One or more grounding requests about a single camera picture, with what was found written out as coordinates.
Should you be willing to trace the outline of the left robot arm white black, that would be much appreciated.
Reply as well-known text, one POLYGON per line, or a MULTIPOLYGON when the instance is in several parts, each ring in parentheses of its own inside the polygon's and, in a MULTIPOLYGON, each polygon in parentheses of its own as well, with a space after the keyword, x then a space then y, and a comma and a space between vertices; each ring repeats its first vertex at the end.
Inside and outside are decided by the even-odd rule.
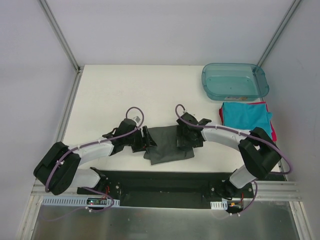
POLYGON ((52 145, 33 171, 45 192, 60 195, 70 187, 89 188, 99 195, 105 191, 106 177, 95 167, 80 169, 79 165, 121 152, 131 147, 133 153, 146 151, 157 144, 146 126, 125 118, 118 127, 92 142, 70 147, 59 141, 52 145))

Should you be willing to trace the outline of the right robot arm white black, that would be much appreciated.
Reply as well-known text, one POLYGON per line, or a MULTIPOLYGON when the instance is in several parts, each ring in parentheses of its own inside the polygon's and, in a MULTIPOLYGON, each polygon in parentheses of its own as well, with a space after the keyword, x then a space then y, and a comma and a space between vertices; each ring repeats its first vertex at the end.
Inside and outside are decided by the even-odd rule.
POLYGON ((188 112, 179 116, 176 122, 179 126, 179 147, 200 148, 204 142, 213 142, 239 151, 243 165, 215 187, 215 193, 221 198, 230 200, 237 197, 245 185, 265 179, 281 160, 279 149, 260 127, 239 130, 205 118, 197 121, 188 112))

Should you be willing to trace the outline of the dark grey t shirt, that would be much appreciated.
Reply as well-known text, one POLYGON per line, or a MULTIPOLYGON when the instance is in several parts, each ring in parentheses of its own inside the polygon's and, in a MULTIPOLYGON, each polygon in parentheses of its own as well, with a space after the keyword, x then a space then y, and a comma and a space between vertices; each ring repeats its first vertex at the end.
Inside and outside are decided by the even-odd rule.
POLYGON ((149 134, 156 146, 147 147, 143 158, 151 165, 187 160, 195 157, 192 147, 177 146, 177 125, 149 128, 149 134))

